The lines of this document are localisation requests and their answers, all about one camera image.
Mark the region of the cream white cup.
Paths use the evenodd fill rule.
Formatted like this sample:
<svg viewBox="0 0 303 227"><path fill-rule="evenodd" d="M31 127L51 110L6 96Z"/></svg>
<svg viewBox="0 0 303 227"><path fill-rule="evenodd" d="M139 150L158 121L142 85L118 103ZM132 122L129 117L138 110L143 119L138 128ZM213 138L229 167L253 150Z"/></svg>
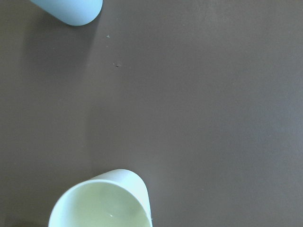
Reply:
<svg viewBox="0 0 303 227"><path fill-rule="evenodd" d="M50 227L151 227L147 187L136 173L116 169L81 182L56 202Z"/></svg>

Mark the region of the light blue cup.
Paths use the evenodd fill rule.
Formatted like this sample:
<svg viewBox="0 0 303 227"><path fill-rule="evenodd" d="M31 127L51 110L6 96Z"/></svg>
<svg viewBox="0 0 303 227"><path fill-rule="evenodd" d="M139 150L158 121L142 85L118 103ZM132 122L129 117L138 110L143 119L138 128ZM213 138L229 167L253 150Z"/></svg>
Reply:
<svg viewBox="0 0 303 227"><path fill-rule="evenodd" d="M31 2L71 26L90 23L99 15L103 5L103 0L31 0Z"/></svg>

